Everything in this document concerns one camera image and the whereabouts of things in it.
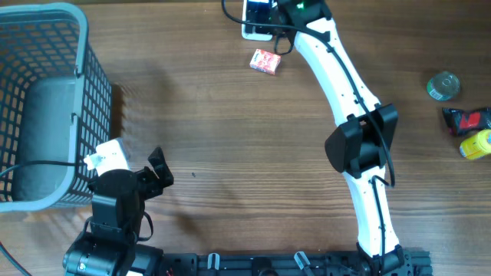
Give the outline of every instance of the black cable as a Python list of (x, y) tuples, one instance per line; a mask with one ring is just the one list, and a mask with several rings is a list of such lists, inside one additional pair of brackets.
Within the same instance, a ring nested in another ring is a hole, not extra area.
[(31, 276), (31, 274), (25, 270), (24, 267), (21, 266), (21, 264), (19, 264), (15, 259), (14, 257), (12, 257), (12, 255), (10, 255), (10, 253), (8, 253), (7, 251), (7, 248), (5, 248), (5, 246), (3, 246), (2, 242), (0, 241), (0, 251), (3, 253), (3, 255), (7, 258), (7, 260), (9, 260), (11, 262), (11, 264), (13, 266), (15, 266), (15, 268), (17, 268), (24, 276)]
[(328, 53), (333, 54), (334, 58), (336, 59), (336, 61), (341, 66), (341, 69), (343, 70), (344, 74), (346, 75), (346, 78), (348, 79), (351, 87), (353, 88), (353, 94), (356, 96), (358, 103), (360, 104), (361, 108), (363, 109), (363, 111), (367, 115), (367, 118), (370, 120), (371, 125), (375, 129), (375, 133), (378, 135), (378, 137), (380, 139), (380, 143), (382, 145), (382, 148), (384, 150), (385, 157), (387, 159), (387, 166), (389, 167), (390, 184), (387, 181), (385, 181), (385, 179), (381, 178), (380, 176), (373, 176), (372, 179), (371, 179), (371, 181), (370, 181), (371, 185), (374, 187), (375, 202), (377, 204), (378, 216), (379, 216), (380, 221), (381, 221), (382, 252), (381, 252), (381, 269), (379, 270), (378, 273), (379, 274), (382, 274), (381, 270), (384, 267), (384, 256), (385, 256), (385, 224), (384, 224), (384, 217), (383, 217), (382, 210), (381, 210), (381, 203), (380, 203), (380, 200), (378, 198), (378, 192), (377, 192), (376, 182), (377, 182), (377, 180), (379, 180), (383, 184), (385, 184), (386, 186), (390, 186), (390, 187), (394, 188), (395, 187), (395, 184), (396, 184), (396, 182), (395, 182), (395, 173), (394, 173), (394, 164), (392, 163), (392, 157), (390, 156), (390, 151), (389, 151), (389, 148), (388, 148), (387, 144), (385, 143), (384, 136), (382, 135), (381, 129), (377, 125), (377, 122), (371, 116), (371, 113), (370, 113), (369, 109), (365, 105), (364, 100), (363, 100), (363, 97), (361, 97), (360, 92), (358, 91), (358, 89), (356, 87), (356, 83), (353, 80), (353, 77), (351, 76), (349, 70), (346, 68), (346, 64), (344, 64), (344, 62), (339, 57), (339, 55), (336, 52), (336, 50), (325, 40), (325, 38), (323, 37), (323, 34), (317, 32), (317, 31), (314, 31), (314, 30), (309, 29), (309, 28), (306, 28), (306, 27), (305, 28), (299, 28), (299, 27), (295, 27), (295, 26), (292, 26), (292, 25), (275, 25), (275, 24), (252, 23), (252, 22), (240, 20), (238, 18), (233, 17), (232, 15), (230, 15), (227, 12), (227, 10), (226, 10), (226, 0), (222, 0), (222, 10), (223, 10), (223, 13), (225, 14), (225, 16), (227, 18), (229, 18), (230, 20), (232, 20), (234, 22), (237, 22), (239, 24), (256, 26), (256, 27), (280, 28), (280, 29), (283, 29), (283, 30), (286, 29), (286, 30), (300, 31), (300, 32), (302, 32), (304, 34), (310, 35), (313, 38), (316, 38), (317, 40), (319, 40), (323, 45), (325, 45), (325, 47), (328, 50)]
[(276, 35), (276, 39), (275, 39), (275, 54), (277, 54), (277, 55), (290, 54), (293, 51), (293, 46), (294, 46), (293, 43), (290, 43), (290, 48), (288, 49), (288, 51), (286, 51), (284, 53), (278, 53), (278, 43), (279, 43), (280, 38), (286, 38), (286, 34), (285, 33), (282, 33), (282, 34)]
[(32, 166), (32, 165), (54, 165), (54, 166), (76, 166), (77, 164), (75, 163), (69, 163), (69, 162), (61, 162), (61, 161), (50, 161), (50, 160), (35, 160), (35, 161), (27, 161), (24, 163), (20, 163), (17, 165), (13, 165), (10, 168), (6, 169), (3, 172), (0, 172), (0, 178), (5, 176), (7, 173), (15, 170), (15, 169), (20, 169), (25, 166)]
[(148, 225), (150, 226), (150, 236), (149, 237), (145, 237), (145, 238), (141, 238), (141, 237), (138, 237), (138, 241), (139, 242), (147, 242), (149, 241), (152, 236), (153, 236), (153, 222), (152, 222), (152, 218), (150, 217), (150, 215), (148, 215), (147, 212), (143, 212), (143, 215), (145, 216), (145, 218), (147, 218), (148, 220)]
[[(0, 179), (4, 176), (7, 176), (7, 174), (15, 169), (20, 169), (22, 167), (25, 167), (25, 166), (32, 166), (32, 165), (54, 165), (54, 166), (76, 166), (77, 164), (75, 163), (68, 163), (68, 162), (60, 162), (60, 161), (50, 161), (50, 160), (36, 160), (36, 161), (28, 161), (28, 162), (25, 162), (25, 163), (20, 163), (20, 164), (17, 164), (17, 165), (13, 165), (11, 166), (10, 168), (6, 169), (5, 171), (3, 172), (0, 172)], [(12, 257), (12, 255), (10, 255), (7, 251), (7, 249), (3, 246), (2, 242), (0, 241), (0, 251), (3, 253), (3, 255), (7, 258), (7, 260), (10, 261), (10, 263), (15, 266), (15, 268), (17, 268), (23, 275), (26, 275), (26, 276), (31, 276), (31, 274), (29, 274), (29, 272), (27, 272), (25, 270), (25, 268), (23, 268), (21, 266), (21, 264), (19, 264), (15, 259), (14, 257)]]

